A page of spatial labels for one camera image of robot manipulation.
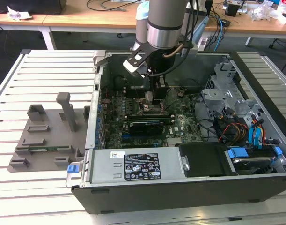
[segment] wooden desk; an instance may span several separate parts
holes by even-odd
[[[252,38],[285,38],[286,25],[281,24],[278,20],[270,18],[270,21],[260,20],[252,21],[246,13],[237,13],[235,17],[226,16],[222,5],[217,5],[221,0],[214,0],[214,10],[218,13],[221,19],[226,19],[231,22],[225,36],[228,37],[245,37],[248,38],[246,46],[251,43]],[[210,18],[209,23],[202,35],[202,39],[208,38],[217,29],[217,24],[213,18]]]
[[[42,32],[47,49],[54,50],[56,46],[52,37],[52,31],[70,32],[103,32],[103,33],[135,33],[136,8],[138,4],[125,7],[126,12],[118,11],[94,11],[87,8],[88,0],[67,0],[65,9],[61,15],[33,15],[32,20],[14,21],[6,14],[0,14],[0,25],[5,30],[39,30]],[[90,4],[92,8],[99,8],[97,0]],[[252,21],[247,14],[237,14],[236,17],[225,16],[225,11],[217,6],[221,0],[214,1],[215,11],[224,19],[231,22],[226,36],[249,38],[286,38],[286,25],[278,20]],[[123,3],[106,3],[109,7],[121,6]],[[209,37],[216,31],[216,22],[211,18],[202,38]]]
[[[0,14],[0,25],[15,25],[15,26],[43,26],[43,20],[47,15],[34,14],[32,19],[16,21],[10,18],[6,13]]]
[[[43,20],[47,15],[32,15],[32,19],[16,21],[11,19],[6,13],[0,14],[0,26],[4,30],[32,30],[42,31]]]
[[[94,11],[87,8],[88,0],[67,0],[66,7],[61,15],[48,15],[44,26],[66,26],[66,27],[97,27],[97,28],[136,28],[136,10],[138,4],[125,7],[126,12],[119,11]],[[103,9],[100,3],[104,0],[94,1],[89,4],[91,8]],[[113,8],[123,5],[122,3],[105,3]]]
[[[236,17],[227,16],[222,9],[222,5],[218,5],[217,7],[217,3],[219,2],[222,1],[214,1],[213,7],[215,12],[220,15],[221,19],[231,22],[227,29],[227,33],[286,34],[286,25],[281,24],[276,19],[271,18],[270,21],[252,21],[251,17],[246,13],[237,13]],[[216,31],[216,29],[217,24],[215,20],[210,18],[206,31]]]

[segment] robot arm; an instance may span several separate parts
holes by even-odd
[[[163,56],[172,54],[177,48],[187,0],[150,0],[144,3],[144,6],[147,7],[148,4],[148,20],[137,18],[136,39],[139,47],[135,45],[133,53],[124,63],[129,72],[137,72],[141,75],[164,72],[173,66],[174,58],[165,60]]]
[[[193,0],[150,0],[138,7],[143,16],[136,18],[136,44],[123,65],[133,75],[149,77],[149,91],[154,99],[165,97],[163,90],[168,90],[165,75],[184,62],[193,47],[192,41],[200,39],[207,25],[206,16],[197,26],[198,32],[194,30],[197,24],[195,14],[199,12],[198,0],[195,11],[193,4]],[[182,49],[186,51],[183,50],[182,59],[175,64],[176,54]]]

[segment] plastic bag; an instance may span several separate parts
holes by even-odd
[[[268,6],[266,3],[261,4],[258,6],[258,8],[255,8],[254,10],[250,10],[248,12],[248,15],[251,17],[251,19],[254,20],[263,20],[266,19],[270,21],[269,14],[272,12],[274,9]]]
[[[283,14],[286,14],[286,0],[280,0],[277,10]]]

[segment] handle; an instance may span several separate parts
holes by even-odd
[[[80,162],[70,163],[70,165],[68,166],[68,169],[67,169],[67,177],[66,177],[66,187],[67,188],[70,188],[73,185],[76,185],[75,183],[72,182],[72,174],[73,173],[81,173],[82,172],[82,166],[83,166],[83,160]]]

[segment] gray floor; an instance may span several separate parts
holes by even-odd
[[[14,63],[13,59],[18,57],[22,49],[46,49],[39,32],[14,30],[10,31],[8,36],[7,32],[0,33],[0,84]],[[84,43],[80,33],[54,32],[53,35],[57,48],[62,50],[128,50],[135,40],[134,34],[122,34],[123,38],[117,38],[116,34],[89,33],[88,42]],[[268,56],[280,69],[286,63],[286,43],[280,42],[283,46],[275,43],[274,48],[270,49],[268,46],[273,39],[256,38],[250,47],[245,46],[245,41],[246,38],[225,37],[217,52],[259,52]]]

